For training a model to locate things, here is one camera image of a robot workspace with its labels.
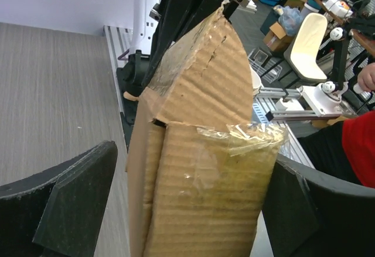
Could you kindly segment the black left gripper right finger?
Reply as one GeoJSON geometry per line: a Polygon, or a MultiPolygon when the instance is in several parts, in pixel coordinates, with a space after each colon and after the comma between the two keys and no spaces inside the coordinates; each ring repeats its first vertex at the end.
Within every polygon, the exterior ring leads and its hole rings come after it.
{"type": "Polygon", "coordinates": [[[278,155],[263,216],[274,256],[374,256],[374,189],[278,155]]]}

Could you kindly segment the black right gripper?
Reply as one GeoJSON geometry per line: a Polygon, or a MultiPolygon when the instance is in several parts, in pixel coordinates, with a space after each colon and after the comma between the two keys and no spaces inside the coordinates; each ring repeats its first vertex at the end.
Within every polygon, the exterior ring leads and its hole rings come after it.
{"type": "Polygon", "coordinates": [[[156,72],[163,54],[172,42],[180,39],[204,18],[224,5],[224,14],[229,18],[240,6],[249,13],[256,13],[257,6],[253,0],[161,0],[149,8],[149,16],[159,20],[152,37],[151,58],[148,71],[142,81],[146,86],[156,72]]]}

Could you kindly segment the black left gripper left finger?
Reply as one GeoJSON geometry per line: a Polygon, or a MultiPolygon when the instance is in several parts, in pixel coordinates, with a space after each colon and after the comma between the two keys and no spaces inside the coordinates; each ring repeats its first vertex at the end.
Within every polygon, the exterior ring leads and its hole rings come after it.
{"type": "Polygon", "coordinates": [[[117,157],[104,141],[1,186],[1,256],[93,256],[117,157]]]}

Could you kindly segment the brown cardboard express box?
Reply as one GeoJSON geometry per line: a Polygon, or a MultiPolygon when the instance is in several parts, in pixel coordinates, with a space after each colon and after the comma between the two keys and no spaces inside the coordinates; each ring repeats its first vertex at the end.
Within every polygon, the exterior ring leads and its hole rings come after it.
{"type": "Polygon", "coordinates": [[[249,256],[287,132],[251,121],[243,45],[218,8],[139,97],[127,158],[131,256],[249,256]]]}

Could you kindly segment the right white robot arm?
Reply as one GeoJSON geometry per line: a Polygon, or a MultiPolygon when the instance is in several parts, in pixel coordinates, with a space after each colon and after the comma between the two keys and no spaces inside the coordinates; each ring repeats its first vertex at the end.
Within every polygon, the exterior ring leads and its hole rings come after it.
{"type": "Polygon", "coordinates": [[[124,110],[121,119],[132,126],[137,98],[150,82],[163,54],[218,7],[229,18],[238,6],[251,0],[134,0],[134,29],[130,47],[118,59],[125,60],[116,74],[124,110]]]}

